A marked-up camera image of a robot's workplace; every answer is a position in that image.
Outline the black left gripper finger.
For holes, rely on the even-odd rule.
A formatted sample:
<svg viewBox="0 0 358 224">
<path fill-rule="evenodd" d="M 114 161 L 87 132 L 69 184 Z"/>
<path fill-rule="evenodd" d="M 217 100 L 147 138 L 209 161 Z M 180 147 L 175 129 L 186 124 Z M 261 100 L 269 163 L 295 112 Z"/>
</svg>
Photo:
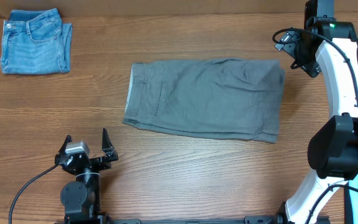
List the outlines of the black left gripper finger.
<svg viewBox="0 0 358 224">
<path fill-rule="evenodd" d="M 62 147 L 58 151 L 58 154 L 65 154 L 65 149 L 67 148 L 67 144 L 70 142 L 72 142 L 72 138 L 70 135 L 67 135 Z"/>
<path fill-rule="evenodd" d="M 105 154 L 105 157 L 108 161 L 118 161 L 119 156 L 109 138 L 107 129 L 103 129 L 103 138 L 102 138 L 102 151 Z"/>
</svg>

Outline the grey shorts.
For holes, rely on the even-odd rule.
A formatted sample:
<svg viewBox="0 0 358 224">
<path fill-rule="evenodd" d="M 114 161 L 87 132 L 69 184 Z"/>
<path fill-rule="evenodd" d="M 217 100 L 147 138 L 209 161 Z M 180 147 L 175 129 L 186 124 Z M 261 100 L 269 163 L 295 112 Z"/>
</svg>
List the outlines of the grey shorts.
<svg viewBox="0 0 358 224">
<path fill-rule="evenodd" d="M 275 143 L 284 84 L 278 60 L 134 63 L 123 122 L 181 136 Z"/>
</svg>

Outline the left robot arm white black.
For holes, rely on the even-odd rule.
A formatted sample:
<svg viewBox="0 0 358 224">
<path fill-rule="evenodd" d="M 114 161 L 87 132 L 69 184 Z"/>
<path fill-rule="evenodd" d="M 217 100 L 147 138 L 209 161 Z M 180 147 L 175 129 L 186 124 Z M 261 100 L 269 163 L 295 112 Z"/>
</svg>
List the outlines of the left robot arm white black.
<svg viewBox="0 0 358 224">
<path fill-rule="evenodd" d="M 90 158 L 90 149 L 84 141 L 73 142 L 70 135 L 55 156 L 55 164 L 74 175 L 60 193 L 65 207 L 65 223 L 112 223 L 107 213 L 101 211 L 100 172 L 111 168 L 119 156 L 106 129 L 102 137 L 103 156 Z"/>
</svg>

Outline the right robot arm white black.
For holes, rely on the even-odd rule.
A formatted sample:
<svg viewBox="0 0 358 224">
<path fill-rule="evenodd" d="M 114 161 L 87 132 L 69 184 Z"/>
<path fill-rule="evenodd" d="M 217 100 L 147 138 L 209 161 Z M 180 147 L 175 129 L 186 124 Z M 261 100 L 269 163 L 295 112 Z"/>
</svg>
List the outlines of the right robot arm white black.
<svg viewBox="0 0 358 224">
<path fill-rule="evenodd" d="M 328 223 L 319 213 L 334 193 L 358 175 L 358 37 L 354 25 L 334 17 L 332 1 L 309 0 L 302 29 L 272 37 L 293 58 L 292 68 L 322 75 L 329 102 L 328 122 L 308 144 L 310 172 L 283 202 L 273 223 Z"/>
</svg>

